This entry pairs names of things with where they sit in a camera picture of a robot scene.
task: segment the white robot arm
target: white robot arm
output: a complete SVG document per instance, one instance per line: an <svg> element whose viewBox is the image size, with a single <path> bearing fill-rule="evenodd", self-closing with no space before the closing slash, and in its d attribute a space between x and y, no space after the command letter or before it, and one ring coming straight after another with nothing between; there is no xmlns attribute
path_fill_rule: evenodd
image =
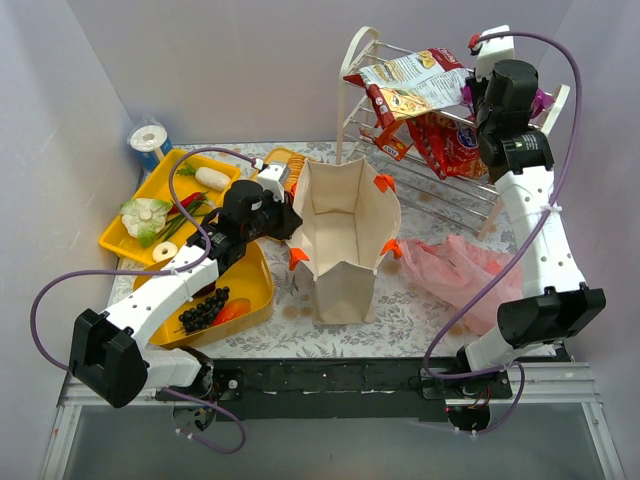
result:
<svg viewBox="0 0 640 480"><path fill-rule="evenodd" d="M284 240L301 225L284 192L287 175L286 165L275 163L260 172L257 182L232 184L223 207L202 221L212 245L204 261L152 277L101 313L88 309L78 316L70 372L114 407L127 405L143 388L182 387L198 397L208 393L213 370L208 358L187 348L145 347L173 312L244 256L248 243L265 235ZM194 263L204 254L204 243L196 232L163 270Z"/></svg>
<svg viewBox="0 0 640 480"><path fill-rule="evenodd" d="M508 31L504 25L482 36ZM478 55L472 91L480 156L504 202L521 247L543 214L547 220L522 257L524 299L500 306L498 325L464 349L471 371L511 363L526 352L578 333L605 305L589 290L564 232L560 208L549 205L553 158L546 134L562 104L540 130L529 125L538 87L533 66L513 60L512 37L470 45Z"/></svg>

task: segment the yellow tray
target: yellow tray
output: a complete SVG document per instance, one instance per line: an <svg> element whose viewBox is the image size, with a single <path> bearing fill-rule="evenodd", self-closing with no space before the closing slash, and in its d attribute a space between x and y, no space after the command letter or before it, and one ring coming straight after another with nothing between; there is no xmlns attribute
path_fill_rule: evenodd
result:
<svg viewBox="0 0 640 480"><path fill-rule="evenodd" d="M169 172L171 171L173 164L185 153L187 152L184 150L171 150L155 170L151 172L149 178L147 178L147 180L140 186L132 198L157 198L165 202L172 202L171 195L169 194L169 185L167 183L169 179ZM224 173L231 179L229 186L232 182L240 178L241 172L239 168L201 155L194 155L190 157L187 162L189 162L195 169L198 169L199 167L209 167ZM180 175L175 175L173 185L176 193L178 194L178 198L180 199L183 199L194 192L208 191L207 198L213 201L216 206L222 205L224 193L229 188L229 186L227 186L227 188L222 192L212 190L198 182L194 176L183 177ZM197 213L206 213L210 210L211 209L209 207L203 206ZM180 248L187 241L187 238L195 232L195 230L195 227L191 223L186 222L169 239L169 241L175 243L178 248ZM154 247L161 241L162 239L158 238L150 247L141 247L138 239L127 233L127 228L123 225L121 216L118 215L100 236L98 243L101 247L111 250L119 257L129 257L148 266L153 265L154 261L151 257L151 253L153 252Z"/></svg>
<svg viewBox="0 0 640 480"><path fill-rule="evenodd" d="M168 260L148 267L147 270L159 270ZM149 277L136 277L133 289L140 288ZM208 296L194 299L193 302L183 304L171 315L153 334L150 342L153 345L172 349L184 345L201 346L217 342L229 335L242 332L247 328L267 320L273 313L273 279L267 260L256 242L247 245L246 255L227 270L216 282L217 288L229 287L229 301L236 298L248 298L251 310L246 315L230 320L222 325L205 328L199 332L187 335L182 330L178 316L203 302Z"/></svg>

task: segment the chip bag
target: chip bag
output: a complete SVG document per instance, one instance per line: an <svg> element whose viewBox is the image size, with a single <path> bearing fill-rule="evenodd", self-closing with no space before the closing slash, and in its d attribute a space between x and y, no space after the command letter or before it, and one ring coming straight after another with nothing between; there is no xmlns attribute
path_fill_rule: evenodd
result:
<svg viewBox="0 0 640 480"><path fill-rule="evenodd" d="M477 178L488 169L478 154L472 128L430 112L407 122L416 149L439 178Z"/></svg>
<svg viewBox="0 0 640 480"><path fill-rule="evenodd" d="M460 105L467 70L446 48L430 48L358 69L347 82L363 87L380 125Z"/></svg>
<svg viewBox="0 0 640 480"><path fill-rule="evenodd" d="M376 128L374 132L371 132L361 127L360 135L371 140L380 150L398 161L405 156L411 145L413 145L413 140L405 121L395 122L382 131Z"/></svg>

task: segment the wire rack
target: wire rack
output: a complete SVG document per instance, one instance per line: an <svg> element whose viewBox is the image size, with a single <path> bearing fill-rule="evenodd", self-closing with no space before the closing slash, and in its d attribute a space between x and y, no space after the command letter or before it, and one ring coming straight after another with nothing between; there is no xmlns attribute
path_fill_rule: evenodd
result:
<svg viewBox="0 0 640 480"><path fill-rule="evenodd" d="M340 69L337 164L349 161L355 156L366 155L377 170L394 177L400 203L468 230L479 240L484 240L502 210L502 202L495 188L489 184L488 176L479 179L449 177L441 180L427 167L415 148L412 148L400 162L380 151L372 140L360 134L361 128L373 130L376 122L376 114L366 94L360 98L353 110L346 114L347 88L351 85L343 80L346 75L353 74L362 66L414 53L381 42L379 37L380 34L375 28L362 27L351 40ZM554 98L561 95L564 104L568 87L561 87L556 91ZM559 105L556 110L559 111L561 108L562 105ZM473 122L454 113L446 110L439 113L475 128ZM545 124L545 133L548 134L556 117L557 113L554 111L554 117Z"/></svg>

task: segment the pink plastic bag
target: pink plastic bag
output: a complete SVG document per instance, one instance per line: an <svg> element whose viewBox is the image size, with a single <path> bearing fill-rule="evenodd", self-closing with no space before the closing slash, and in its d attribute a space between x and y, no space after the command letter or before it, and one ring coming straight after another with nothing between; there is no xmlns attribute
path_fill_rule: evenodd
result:
<svg viewBox="0 0 640 480"><path fill-rule="evenodd" d="M513 258L471 245L456 235L448 235L442 245L430 246L418 239L398 239L398 245L404 271L456 308L462 308ZM473 333L483 335L496 324L500 304L520 298L522 270L516 265L462 318Z"/></svg>

